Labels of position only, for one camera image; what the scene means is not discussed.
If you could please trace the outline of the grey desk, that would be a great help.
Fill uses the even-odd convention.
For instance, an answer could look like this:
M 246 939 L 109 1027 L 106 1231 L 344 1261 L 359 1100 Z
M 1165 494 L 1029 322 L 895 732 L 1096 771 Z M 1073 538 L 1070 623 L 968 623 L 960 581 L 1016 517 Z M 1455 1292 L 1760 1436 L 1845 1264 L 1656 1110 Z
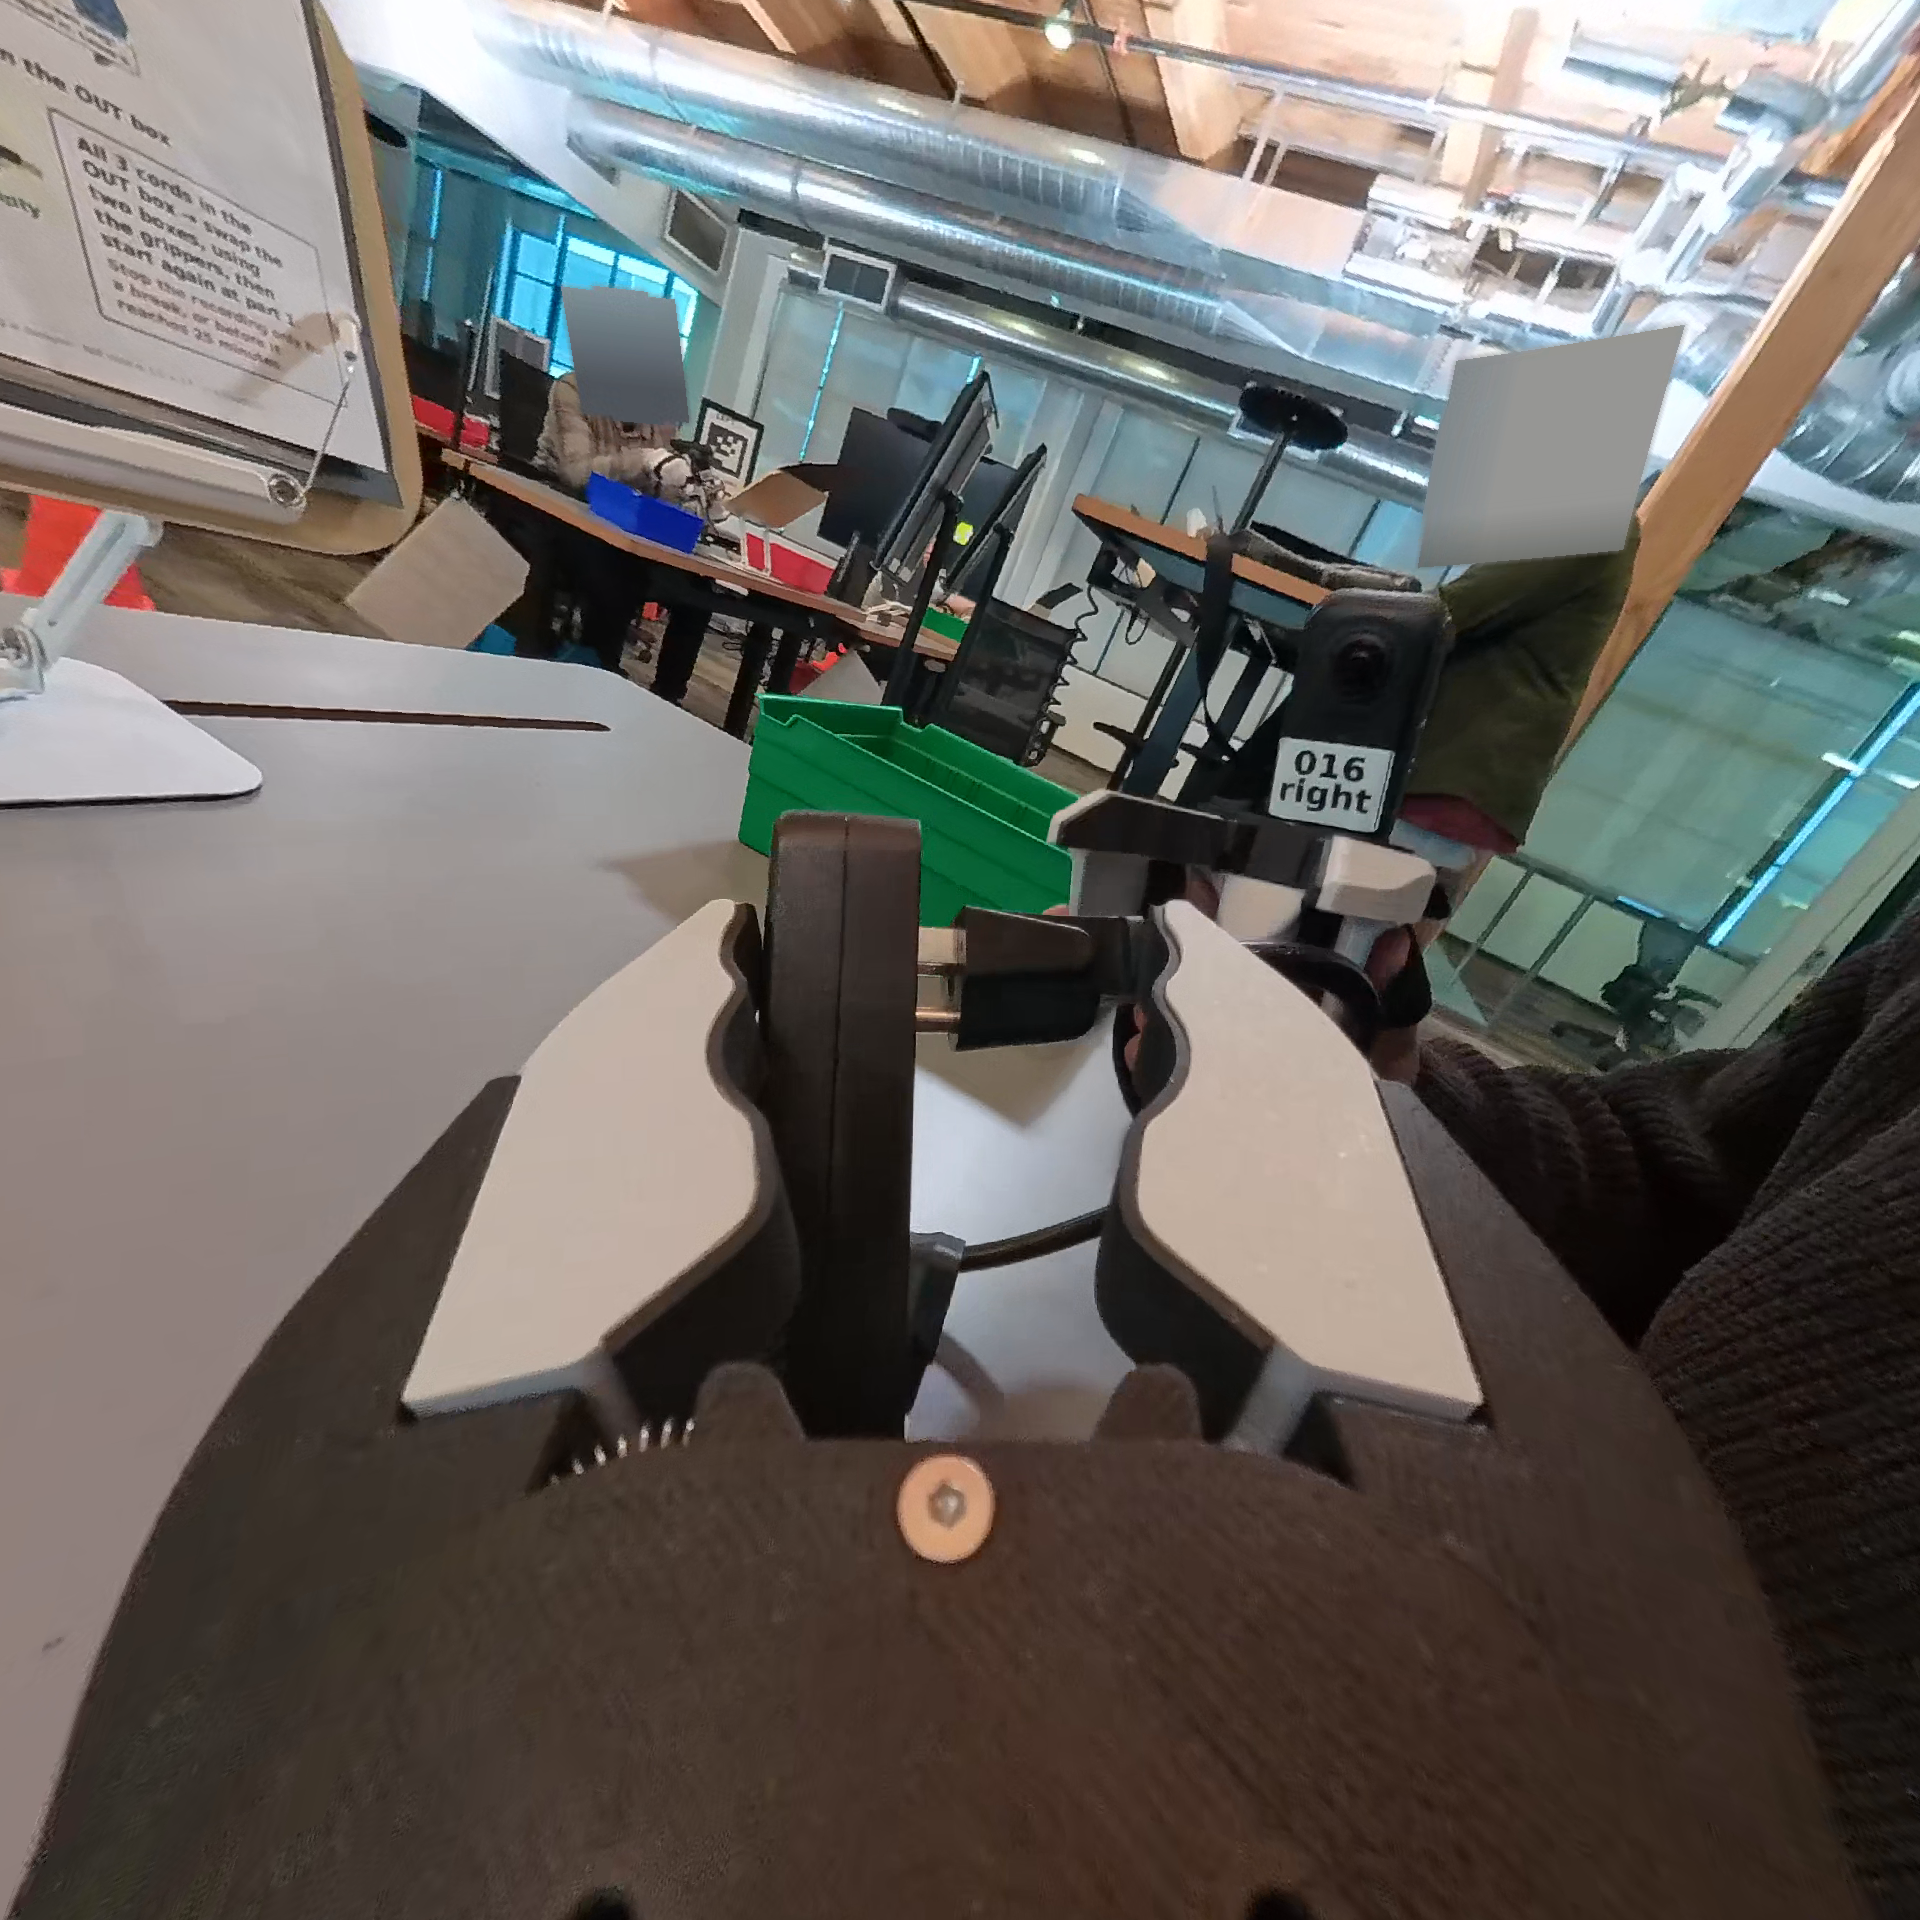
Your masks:
M 164 1498 L 303 1286 L 713 896 L 746 748 L 589 668 L 109 615 L 246 799 L 5 811 L 5 1894 Z

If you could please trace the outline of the printed instruction sheet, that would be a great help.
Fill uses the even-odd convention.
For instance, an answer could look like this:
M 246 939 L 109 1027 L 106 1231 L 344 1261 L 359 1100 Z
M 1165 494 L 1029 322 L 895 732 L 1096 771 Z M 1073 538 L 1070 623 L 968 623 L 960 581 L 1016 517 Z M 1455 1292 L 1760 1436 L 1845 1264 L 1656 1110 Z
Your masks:
M 314 5 L 2 5 L 5 378 L 378 495 Z

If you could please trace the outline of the blue plastic bin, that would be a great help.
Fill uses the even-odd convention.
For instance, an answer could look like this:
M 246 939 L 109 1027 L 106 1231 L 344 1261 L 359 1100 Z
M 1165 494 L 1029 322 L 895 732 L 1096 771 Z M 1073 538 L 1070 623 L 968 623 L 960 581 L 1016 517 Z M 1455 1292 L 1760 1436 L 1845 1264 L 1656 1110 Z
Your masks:
M 706 518 L 653 494 L 637 491 L 598 471 L 588 476 L 584 506 L 592 517 L 626 538 L 657 543 L 677 554 L 693 554 L 703 539 Z

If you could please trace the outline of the person's right forearm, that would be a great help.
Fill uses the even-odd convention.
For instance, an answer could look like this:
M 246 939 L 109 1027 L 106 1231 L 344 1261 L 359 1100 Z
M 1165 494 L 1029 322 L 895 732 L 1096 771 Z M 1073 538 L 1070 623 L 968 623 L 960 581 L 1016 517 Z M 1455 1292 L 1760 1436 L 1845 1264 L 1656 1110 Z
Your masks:
M 1636 1351 L 1736 1524 L 1873 1915 L 1917 1914 L 1917 916 L 1751 1046 L 1404 1075 Z

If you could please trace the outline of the wooden post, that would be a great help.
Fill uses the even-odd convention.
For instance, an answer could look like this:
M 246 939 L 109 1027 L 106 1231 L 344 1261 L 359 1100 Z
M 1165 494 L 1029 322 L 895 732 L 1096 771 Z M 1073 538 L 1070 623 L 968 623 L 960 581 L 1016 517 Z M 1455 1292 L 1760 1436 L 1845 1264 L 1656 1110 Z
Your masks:
M 1638 507 L 1638 555 L 1617 620 L 1581 691 L 1565 756 L 1668 610 L 1772 452 L 1786 438 L 1818 379 L 1839 362 L 1869 306 L 1917 239 L 1914 78 L 1882 87 L 1865 116 L 1873 146 L 1852 131 L 1855 167 L 1834 212 L 1756 322 L 1728 375 Z

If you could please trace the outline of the black computer monitor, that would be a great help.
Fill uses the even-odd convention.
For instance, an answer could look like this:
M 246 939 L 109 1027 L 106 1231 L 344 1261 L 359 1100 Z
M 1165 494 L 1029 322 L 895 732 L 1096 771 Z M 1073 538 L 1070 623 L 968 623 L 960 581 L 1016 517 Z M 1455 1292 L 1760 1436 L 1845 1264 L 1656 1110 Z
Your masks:
M 1048 463 L 1048 448 L 1039 443 L 1016 467 L 985 460 L 967 482 L 962 517 L 950 562 L 940 595 L 946 603 L 975 603 L 991 596 L 1005 571 L 1018 534 L 1024 510 L 1038 491 Z
M 828 599 L 854 605 L 877 575 L 897 584 L 920 571 L 937 520 L 965 494 L 996 419 L 985 368 L 927 431 L 854 407 L 817 526 L 817 539 L 838 548 Z

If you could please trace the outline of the black power strip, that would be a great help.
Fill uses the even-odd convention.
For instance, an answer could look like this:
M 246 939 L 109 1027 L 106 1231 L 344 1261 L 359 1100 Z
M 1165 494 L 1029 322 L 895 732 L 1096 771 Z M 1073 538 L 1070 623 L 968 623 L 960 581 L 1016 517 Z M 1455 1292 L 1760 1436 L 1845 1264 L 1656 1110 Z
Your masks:
M 920 829 L 785 811 L 762 916 L 765 1117 L 799 1236 L 784 1388 L 808 1436 L 901 1437 Z

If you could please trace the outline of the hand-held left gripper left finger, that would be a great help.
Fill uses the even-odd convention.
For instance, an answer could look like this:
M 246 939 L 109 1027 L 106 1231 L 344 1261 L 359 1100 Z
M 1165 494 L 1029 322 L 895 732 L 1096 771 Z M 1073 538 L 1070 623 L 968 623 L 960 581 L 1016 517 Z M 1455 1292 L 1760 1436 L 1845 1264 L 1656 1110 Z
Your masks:
M 799 1236 L 761 1110 L 756 911 L 710 901 L 589 992 L 512 1087 L 399 1400 L 418 1419 L 550 1394 L 689 1419 L 765 1360 Z

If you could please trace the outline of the person's right hand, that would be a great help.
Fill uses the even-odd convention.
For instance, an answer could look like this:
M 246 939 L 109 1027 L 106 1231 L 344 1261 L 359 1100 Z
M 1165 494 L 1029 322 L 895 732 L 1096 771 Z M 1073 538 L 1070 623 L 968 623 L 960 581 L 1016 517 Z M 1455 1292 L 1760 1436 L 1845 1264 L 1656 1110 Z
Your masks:
M 1378 1002 L 1369 1060 L 1383 1080 L 1412 1085 L 1420 1077 L 1421 1030 L 1432 1010 L 1425 952 L 1442 926 L 1442 918 L 1421 918 L 1385 928 L 1362 963 Z

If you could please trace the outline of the black mesh chair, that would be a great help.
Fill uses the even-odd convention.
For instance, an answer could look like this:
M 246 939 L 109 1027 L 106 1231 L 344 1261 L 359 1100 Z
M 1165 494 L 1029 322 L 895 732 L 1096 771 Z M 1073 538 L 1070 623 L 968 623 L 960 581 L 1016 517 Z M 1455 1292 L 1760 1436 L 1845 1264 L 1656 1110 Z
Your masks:
M 1063 716 L 1055 707 L 1076 634 L 999 599 L 975 603 L 927 723 L 1036 771 Z

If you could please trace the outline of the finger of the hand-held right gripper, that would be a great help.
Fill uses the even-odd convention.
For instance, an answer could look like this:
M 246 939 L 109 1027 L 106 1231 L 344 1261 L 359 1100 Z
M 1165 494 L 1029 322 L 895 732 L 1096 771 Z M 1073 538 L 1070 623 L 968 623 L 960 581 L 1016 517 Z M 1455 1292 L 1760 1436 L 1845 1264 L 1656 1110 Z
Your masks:
M 1087 792 L 1048 822 L 1048 843 L 1071 863 L 1071 916 L 1143 916 L 1186 901 L 1217 914 L 1228 876 L 1241 872 L 1256 822 L 1114 788 Z
M 1432 863 L 1415 852 L 1360 839 L 1328 840 L 1316 911 L 1335 924 L 1329 950 L 1366 965 L 1388 931 L 1429 916 L 1432 887 Z

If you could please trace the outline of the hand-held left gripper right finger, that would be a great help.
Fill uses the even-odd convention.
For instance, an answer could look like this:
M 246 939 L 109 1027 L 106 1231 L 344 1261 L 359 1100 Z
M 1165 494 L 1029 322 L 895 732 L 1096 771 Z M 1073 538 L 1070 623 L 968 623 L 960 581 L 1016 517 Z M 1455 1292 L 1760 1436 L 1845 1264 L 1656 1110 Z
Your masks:
M 1141 1110 L 1094 1259 L 1104 1331 L 1204 1437 L 1280 1454 L 1318 1398 L 1468 1423 L 1484 1392 L 1375 1077 L 1190 903 L 1154 914 Z

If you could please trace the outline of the wooden document stand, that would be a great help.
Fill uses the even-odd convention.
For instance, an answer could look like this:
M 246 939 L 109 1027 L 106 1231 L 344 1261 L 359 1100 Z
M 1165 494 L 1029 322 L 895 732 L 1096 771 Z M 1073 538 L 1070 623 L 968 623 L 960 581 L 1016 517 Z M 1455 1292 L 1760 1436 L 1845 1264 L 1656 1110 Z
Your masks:
M 337 491 L 317 463 L 244 451 L 89 396 L 5 378 L 5 488 L 97 511 L 78 554 L 44 592 L 5 602 L 5 808 L 244 799 L 261 788 L 230 752 L 159 696 L 76 659 L 111 590 L 173 520 L 224 538 L 359 555 L 394 542 L 418 511 L 422 472 L 402 363 L 393 264 L 377 196 L 373 138 L 351 62 L 320 5 L 327 88 L 340 114 L 351 242 L 366 272 L 373 368 L 390 429 L 390 482 L 378 495 Z

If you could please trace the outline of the green plastic bin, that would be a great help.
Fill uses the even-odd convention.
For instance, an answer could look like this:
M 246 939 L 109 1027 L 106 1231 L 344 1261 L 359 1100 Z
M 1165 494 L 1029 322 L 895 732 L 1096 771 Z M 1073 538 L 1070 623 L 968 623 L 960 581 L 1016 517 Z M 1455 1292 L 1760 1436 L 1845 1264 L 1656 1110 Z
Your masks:
M 894 707 L 758 696 L 738 840 L 769 855 L 793 808 L 904 818 L 920 828 L 920 924 L 965 907 L 1038 914 L 1071 892 L 1048 839 L 1071 792 Z

